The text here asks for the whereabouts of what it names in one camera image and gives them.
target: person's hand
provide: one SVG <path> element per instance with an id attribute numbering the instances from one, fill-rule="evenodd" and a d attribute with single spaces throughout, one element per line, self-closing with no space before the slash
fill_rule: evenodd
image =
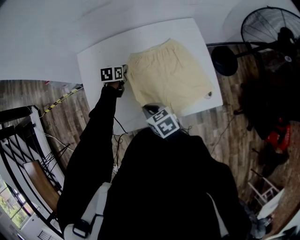
<path id="1" fill-rule="evenodd" d="M 118 89 L 118 87 L 119 87 L 119 81 L 116 81 L 116 82 L 109 82 L 108 84 L 107 84 L 107 86 L 111 86 L 111 87 L 113 87 L 113 88 L 115 88 L 115 89 Z"/>

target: black sleeve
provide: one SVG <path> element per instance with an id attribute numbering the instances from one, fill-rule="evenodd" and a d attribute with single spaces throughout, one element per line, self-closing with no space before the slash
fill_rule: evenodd
<path id="1" fill-rule="evenodd" d="M 117 90 L 104 87 L 90 121 L 80 136 L 67 165 L 63 192 L 57 204 L 57 217 L 63 232 L 83 215 L 103 182 L 110 182 L 113 170 L 113 117 Z"/>

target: white table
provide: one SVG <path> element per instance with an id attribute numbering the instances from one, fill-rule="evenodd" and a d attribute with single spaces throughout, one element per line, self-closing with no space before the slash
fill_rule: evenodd
<path id="1" fill-rule="evenodd" d="M 103 87 L 100 76 L 101 68 L 126 64 L 131 53 L 144 51 L 169 38 L 182 43 L 194 55 L 215 86 L 210 99 L 199 100 L 177 114 L 177 117 L 223 105 L 216 72 L 206 44 L 194 19 L 186 18 L 132 29 L 110 37 L 79 53 L 77 55 L 78 64 L 90 109 L 92 110 L 98 102 Z M 117 99 L 115 117 L 128 132 L 147 126 L 142 108 L 136 101 L 128 81 L 125 84 L 122 98 Z M 123 133 L 116 121 L 113 128 L 115 134 Z"/>

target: black fan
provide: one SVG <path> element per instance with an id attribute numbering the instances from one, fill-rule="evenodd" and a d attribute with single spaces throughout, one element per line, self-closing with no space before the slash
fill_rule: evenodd
<path id="1" fill-rule="evenodd" d="M 285 60 L 292 62 L 300 48 L 300 17 L 281 8 L 264 7 L 246 17 L 241 27 L 241 35 L 244 42 L 255 48 L 234 55 L 226 46 L 216 47 L 211 58 L 220 74 L 235 74 L 238 69 L 237 58 L 264 49 L 282 52 Z"/>

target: black buckle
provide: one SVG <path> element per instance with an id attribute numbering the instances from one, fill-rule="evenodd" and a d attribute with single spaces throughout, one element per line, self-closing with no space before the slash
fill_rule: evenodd
<path id="1" fill-rule="evenodd" d="M 77 223 L 73 226 L 73 233 L 81 238 L 87 238 L 90 232 L 90 224 L 87 221 L 80 219 Z"/>

